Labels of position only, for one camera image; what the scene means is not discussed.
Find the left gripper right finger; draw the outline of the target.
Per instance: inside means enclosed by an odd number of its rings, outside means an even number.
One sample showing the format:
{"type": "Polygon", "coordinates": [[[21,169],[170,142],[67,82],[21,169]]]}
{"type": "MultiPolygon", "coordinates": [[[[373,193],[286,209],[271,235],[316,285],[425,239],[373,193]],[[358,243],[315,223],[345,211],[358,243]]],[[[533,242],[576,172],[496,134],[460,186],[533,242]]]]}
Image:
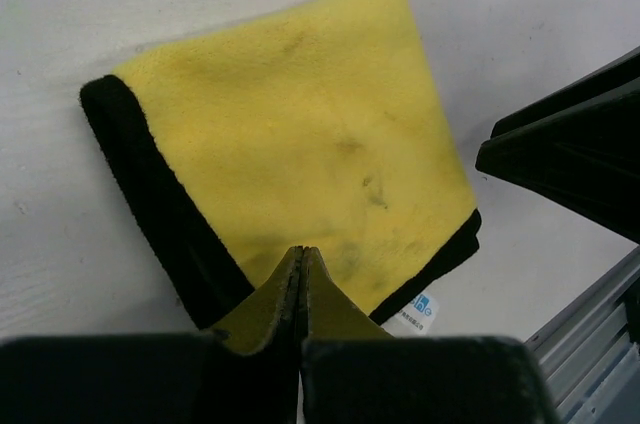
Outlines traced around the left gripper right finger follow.
{"type": "Polygon", "coordinates": [[[303,413],[308,423],[556,423],[526,346],[500,336],[394,338],[301,261],[303,413]]]}

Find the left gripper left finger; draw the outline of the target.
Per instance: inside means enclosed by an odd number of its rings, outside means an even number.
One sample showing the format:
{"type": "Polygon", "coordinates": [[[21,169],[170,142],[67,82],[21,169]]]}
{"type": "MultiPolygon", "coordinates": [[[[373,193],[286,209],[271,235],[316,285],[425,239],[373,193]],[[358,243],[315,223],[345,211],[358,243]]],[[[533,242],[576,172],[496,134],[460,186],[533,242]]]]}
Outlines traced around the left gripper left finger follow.
{"type": "Polygon", "coordinates": [[[295,422],[302,257],[202,331],[2,343],[2,422],[295,422]]]}

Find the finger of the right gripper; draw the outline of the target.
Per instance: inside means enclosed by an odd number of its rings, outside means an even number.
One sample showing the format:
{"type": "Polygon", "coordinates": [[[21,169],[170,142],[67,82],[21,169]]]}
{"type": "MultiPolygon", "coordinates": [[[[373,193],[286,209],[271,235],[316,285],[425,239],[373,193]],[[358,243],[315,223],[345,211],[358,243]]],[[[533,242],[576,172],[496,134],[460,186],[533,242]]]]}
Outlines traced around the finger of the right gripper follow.
{"type": "Polygon", "coordinates": [[[639,240],[639,52],[500,119],[478,171],[639,240]]]}

